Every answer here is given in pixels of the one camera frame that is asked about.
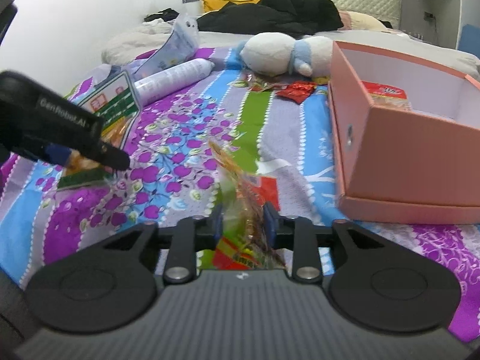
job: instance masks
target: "gray ribbed panel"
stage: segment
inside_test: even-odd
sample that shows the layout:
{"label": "gray ribbed panel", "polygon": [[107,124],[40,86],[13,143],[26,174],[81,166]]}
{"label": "gray ribbed panel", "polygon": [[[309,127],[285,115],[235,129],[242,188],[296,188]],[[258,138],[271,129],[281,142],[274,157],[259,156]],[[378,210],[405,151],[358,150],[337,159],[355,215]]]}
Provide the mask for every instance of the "gray ribbed panel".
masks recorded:
{"label": "gray ribbed panel", "polygon": [[91,337],[42,330],[21,346],[25,360],[464,360],[468,349],[438,330],[377,335],[348,322],[320,288],[283,271],[203,271],[169,286],[132,325]]}

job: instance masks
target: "bed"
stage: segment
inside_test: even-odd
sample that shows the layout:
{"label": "bed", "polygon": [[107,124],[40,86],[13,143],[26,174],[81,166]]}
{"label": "bed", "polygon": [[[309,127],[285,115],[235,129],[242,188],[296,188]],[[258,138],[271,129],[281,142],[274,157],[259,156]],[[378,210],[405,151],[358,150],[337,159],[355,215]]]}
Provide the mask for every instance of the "bed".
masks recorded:
{"label": "bed", "polygon": [[[333,0],[339,8],[368,13],[398,26],[400,0]],[[109,42],[104,62],[123,65],[165,42],[171,28],[156,21]],[[480,79],[480,60],[399,35],[374,31],[322,33],[422,56]],[[61,168],[13,156],[4,164],[0,200],[0,266],[24,288],[42,265],[74,253],[145,220],[172,226],[191,215],[208,215],[218,194],[217,165],[206,145],[214,136],[229,145],[249,171],[277,178],[282,214],[315,223],[344,218],[335,207],[335,174],[326,87],[301,106],[272,93],[232,85],[242,65],[232,47],[248,35],[201,33],[197,57],[214,62],[213,73],[145,108],[125,150],[133,169],[108,187],[57,193]],[[109,69],[96,69],[69,94],[85,96]],[[288,115],[289,123],[284,120]],[[462,299],[450,330],[465,342],[480,325],[480,232],[471,226],[386,225],[364,227],[451,269]],[[319,250],[323,270],[333,272],[328,249]],[[166,252],[158,265],[162,269]]]}

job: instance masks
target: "cardboard box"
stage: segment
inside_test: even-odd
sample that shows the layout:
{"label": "cardboard box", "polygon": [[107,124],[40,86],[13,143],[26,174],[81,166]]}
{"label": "cardboard box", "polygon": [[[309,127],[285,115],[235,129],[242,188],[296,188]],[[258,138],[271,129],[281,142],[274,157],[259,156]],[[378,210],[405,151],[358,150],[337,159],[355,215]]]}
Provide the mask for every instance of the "cardboard box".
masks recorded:
{"label": "cardboard box", "polygon": [[[362,81],[403,89],[412,110],[375,104]],[[480,83],[411,55],[335,42],[329,100],[345,215],[480,223]]]}

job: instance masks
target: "white bottle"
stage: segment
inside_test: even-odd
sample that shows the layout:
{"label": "white bottle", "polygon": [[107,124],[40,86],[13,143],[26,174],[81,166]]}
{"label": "white bottle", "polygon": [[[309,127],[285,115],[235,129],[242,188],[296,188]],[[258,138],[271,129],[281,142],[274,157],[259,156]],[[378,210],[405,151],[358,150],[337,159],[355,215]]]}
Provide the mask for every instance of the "white bottle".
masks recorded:
{"label": "white bottle", "polygon": [[146,107],[179,89],[203,80],[209,76],[213,67],[213,62],[197,58],[137,81],[135,87],[140,104]]}

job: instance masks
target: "metal rivet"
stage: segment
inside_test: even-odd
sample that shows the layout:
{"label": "metal rivet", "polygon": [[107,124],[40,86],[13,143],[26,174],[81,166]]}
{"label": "metal rivet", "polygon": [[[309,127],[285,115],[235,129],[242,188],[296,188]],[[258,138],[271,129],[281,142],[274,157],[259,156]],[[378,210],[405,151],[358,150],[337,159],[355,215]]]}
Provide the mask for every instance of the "metal rivet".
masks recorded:
{"label": "metal rivet", "polygon": [[312,280],[320,276],[320,271],[312,266],[303,266],[297,269],[297,276],[302,279]]}
{"label": "metal rivet", "polygon": [[347,146],[351,146],[353,144],[353,126],[349,125],[348,129],[346,130],[346,144]]}
{"label": "metal rivet", "polygon": [[182,266],[174,266],[166,270],[165,275],[172,280],[182,280],[189,275],[190,271]]}

